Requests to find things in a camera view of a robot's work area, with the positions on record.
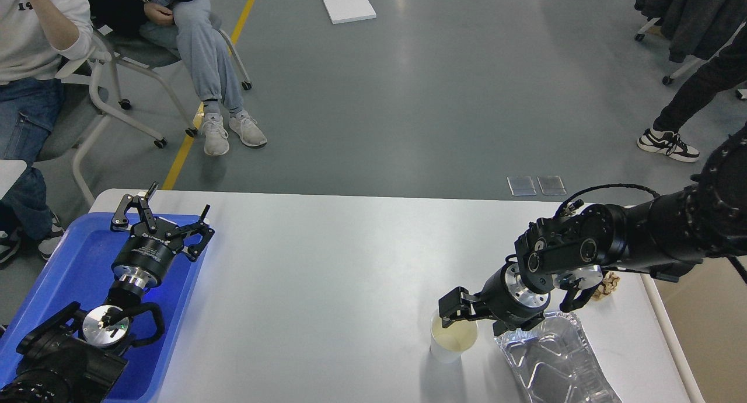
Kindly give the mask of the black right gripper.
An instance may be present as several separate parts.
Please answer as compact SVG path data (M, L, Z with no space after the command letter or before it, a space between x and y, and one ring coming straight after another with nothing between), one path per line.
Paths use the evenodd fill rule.
M457 321L494 320L493 335L517 329L530 331L544 320L550 294L531 291L521 278L518 263L509 262L486 281L474 296L456 287L438 299L441 328Z

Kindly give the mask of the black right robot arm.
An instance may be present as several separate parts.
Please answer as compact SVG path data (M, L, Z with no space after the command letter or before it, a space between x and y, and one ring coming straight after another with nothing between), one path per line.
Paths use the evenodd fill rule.
M745 129L713 151L693 185L624 208L584 206L579 194L550 219L531 222L515 241L515 252L480 292L463 287L438 301L441 326L493 320L497 337L529 331L544 319L550 292L566 295L559 307L583 307L614 270L676 282L704 258L744 256Z

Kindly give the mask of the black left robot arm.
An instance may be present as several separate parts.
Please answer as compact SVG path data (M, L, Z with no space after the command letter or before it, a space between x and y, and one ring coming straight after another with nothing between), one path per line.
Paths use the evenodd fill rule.
M200 215L154 214L156 189L67 230L2 336L3 402L152 397L215 233L208 205Z

